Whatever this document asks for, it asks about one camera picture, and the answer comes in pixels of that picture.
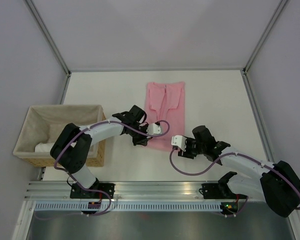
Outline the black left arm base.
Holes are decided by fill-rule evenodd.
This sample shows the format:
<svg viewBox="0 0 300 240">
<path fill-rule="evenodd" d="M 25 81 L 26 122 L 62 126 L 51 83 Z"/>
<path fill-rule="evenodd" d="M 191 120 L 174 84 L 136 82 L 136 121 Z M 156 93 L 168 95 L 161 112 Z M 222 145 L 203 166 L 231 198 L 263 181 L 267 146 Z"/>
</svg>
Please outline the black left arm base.
<svg viewBox="0 0 300 240">
<path fill-rule="evenodd" d="M 100 182 L 96 179 L 90 188 L 82 188 L 78 183 L 71 185 L 71 199 L 113 199 L 115 193 L 115 184 Z"/>
</svg>

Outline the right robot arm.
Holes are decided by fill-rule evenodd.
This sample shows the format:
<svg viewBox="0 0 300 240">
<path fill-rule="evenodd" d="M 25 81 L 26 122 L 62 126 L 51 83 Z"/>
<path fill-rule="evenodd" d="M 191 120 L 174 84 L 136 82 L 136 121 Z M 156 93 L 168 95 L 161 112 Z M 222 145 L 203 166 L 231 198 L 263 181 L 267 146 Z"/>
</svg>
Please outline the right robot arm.
<svg viewBox="0 0 300 240">
<path fill-rule="evenodd" d="M 193 137 L 176 135 L 171 138 L 172 149 L 179 157 L 205 156 L 211 164 L 200 172 L 201 175 L 214 165 L 231 168 L 217 183 L 201 185 L 204 199 L 251 198 L 266 203 L 283 218 L 300 210 L 300 179 L 287 162 L 257 160 L 227 142 L 215 140 L 204 125 L 195 127 L 192 134 Z"/>
</svg>

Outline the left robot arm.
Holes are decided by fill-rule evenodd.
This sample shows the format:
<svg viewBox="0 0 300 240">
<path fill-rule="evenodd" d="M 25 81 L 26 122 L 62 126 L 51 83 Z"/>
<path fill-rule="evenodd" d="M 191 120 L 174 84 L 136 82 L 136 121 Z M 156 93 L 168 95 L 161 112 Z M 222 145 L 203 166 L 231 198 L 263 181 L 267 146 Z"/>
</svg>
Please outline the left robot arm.
<svg viewBox="0 0 300 240">
<path fill-rule="evenodd" d="M 110 118 L 87 126 L 67 124 L 50 150 L 54 168 L 66 172 L 75 180 L 88 198 L 99 193 L 97 178 L 88 169 L 86 161 L 90 148 L 108 138 L 130 135 L 134 145 L 145 145 L 147 126 L 142 125 L 147 114 L 133 105 L 129 111 L 113 114 Z"/>
</svg>

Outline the pink t shirt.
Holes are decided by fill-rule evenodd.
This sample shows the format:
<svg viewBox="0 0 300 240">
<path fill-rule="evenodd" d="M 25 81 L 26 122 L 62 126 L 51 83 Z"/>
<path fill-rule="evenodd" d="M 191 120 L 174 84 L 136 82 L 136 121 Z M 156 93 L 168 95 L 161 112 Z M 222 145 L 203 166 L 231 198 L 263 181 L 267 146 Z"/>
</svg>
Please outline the pink t shirt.
<svg viewBox="0 0 300 240">
<path fill-rule="evenodd" d="M 147 147 L 169 152 L 172 137 L 185 134 L 185 83 L 149 82 L 144 110 L 149 124 L 165 120 L 170 126 L 166 135 L 151 139 Z"/>
</svg>

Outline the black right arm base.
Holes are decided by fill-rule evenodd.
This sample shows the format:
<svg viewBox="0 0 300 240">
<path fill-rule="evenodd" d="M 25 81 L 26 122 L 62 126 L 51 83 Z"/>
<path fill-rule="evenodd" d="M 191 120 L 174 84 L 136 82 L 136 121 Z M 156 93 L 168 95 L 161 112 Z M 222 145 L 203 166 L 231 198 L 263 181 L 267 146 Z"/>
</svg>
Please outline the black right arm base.
<svg viewBox="0 0 300 240">
<path fill-rule="evenodd" d="M 233 193 L 229 187 L 223 183 L 203 183 L 198 191 L 204 199 L 208 200 L 241 200 L 246 198 L 245 195 Z"/>
</svg>

